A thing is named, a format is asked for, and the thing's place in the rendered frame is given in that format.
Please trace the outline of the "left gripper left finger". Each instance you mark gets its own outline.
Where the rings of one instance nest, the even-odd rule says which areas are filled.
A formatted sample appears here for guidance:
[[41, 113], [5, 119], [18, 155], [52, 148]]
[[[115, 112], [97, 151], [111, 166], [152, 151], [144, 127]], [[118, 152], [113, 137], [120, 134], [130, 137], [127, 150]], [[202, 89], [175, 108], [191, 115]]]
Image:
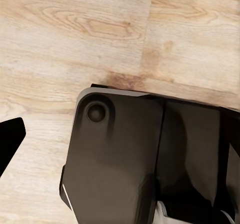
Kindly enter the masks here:
[[21, 117], [0, 122], [0, 177], [26, 136]]

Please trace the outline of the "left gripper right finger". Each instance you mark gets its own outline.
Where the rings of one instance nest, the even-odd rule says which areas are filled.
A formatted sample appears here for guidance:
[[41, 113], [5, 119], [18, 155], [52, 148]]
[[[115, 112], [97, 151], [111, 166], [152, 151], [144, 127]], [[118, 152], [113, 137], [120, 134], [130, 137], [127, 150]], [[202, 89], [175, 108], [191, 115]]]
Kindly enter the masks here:
[[240, 119], [235, 117], [228, 117], [224, 135], [240, 157]]

